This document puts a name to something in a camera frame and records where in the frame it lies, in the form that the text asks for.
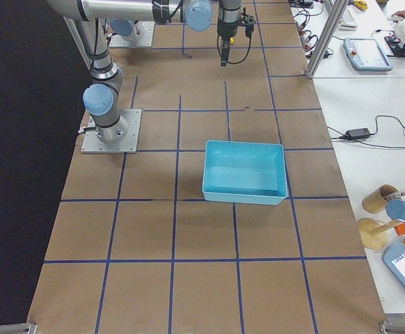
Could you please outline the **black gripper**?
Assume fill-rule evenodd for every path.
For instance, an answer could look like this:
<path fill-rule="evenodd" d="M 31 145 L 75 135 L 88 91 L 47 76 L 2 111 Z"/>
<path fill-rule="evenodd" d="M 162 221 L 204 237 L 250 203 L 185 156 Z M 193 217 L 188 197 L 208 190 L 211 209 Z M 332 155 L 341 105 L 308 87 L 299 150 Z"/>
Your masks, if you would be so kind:
<path fill-rule="evenodd" d="M 228 39 L 223 38 L 221 35 L 217 35 L 217 50 L 220 52 L 221 66 L 225 67 L 229 61 L 230 53 L 230 38 L 236 38 L 236 36 L 231 36 Z"/>

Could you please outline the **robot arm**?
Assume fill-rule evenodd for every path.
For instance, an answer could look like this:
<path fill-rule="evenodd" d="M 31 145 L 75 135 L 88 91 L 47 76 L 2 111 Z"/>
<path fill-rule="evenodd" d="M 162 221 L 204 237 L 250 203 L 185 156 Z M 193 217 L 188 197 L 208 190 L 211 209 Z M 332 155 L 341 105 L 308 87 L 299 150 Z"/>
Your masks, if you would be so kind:
<path fill-rule="evenodd" d="M 133 128 L 117 107 L 123 73 L 109 51 L 105 29 L 135 43 L 143 22 L 186 23 L 195 31 L 209 27 L 211 1 L 49 1 L 50 7 L 72 25 L 71 34 L 84 54 L 92 78 L 82 100 L 94 122 L 98 143 L 117 145 Z"/>
<path fill-rule="evenodd" d="M 251 40 L 255 25 L 254 17 L 247 14 L 241 1 L 129 1 L 128 9 L 128 13 L 119 10 L 109 16 L 111 28 L 119 35 L 127 35 L 128 24 L 135 26 L 143 21 L 159 25 L 180 22 L 194 31 L 205 31 L 217 10 L 216 48 L 223 67 L 244 61 L 230 60 L 231 39 L 238 28 L 243 27 L 246 37 Z"/>

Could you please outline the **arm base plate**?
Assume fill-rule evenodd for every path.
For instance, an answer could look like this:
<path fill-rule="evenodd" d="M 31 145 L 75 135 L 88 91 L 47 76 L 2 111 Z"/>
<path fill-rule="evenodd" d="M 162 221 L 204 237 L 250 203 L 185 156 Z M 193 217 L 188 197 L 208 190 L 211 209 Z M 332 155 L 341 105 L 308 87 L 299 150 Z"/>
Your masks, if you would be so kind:
<path fill-rule="evenodd" d="M 151 48 L 154 22 L 112 19 L 109 24 L 109 46 L 112 49 Z"/>
<path fill-rule="evenodd" d="M 90 116 L 84 132 L 81 152 L 84 154 L 136 154 L 141 128 L 142 109 L 119 110 L 120 118 L 116 125 L 98 127 Z"/>

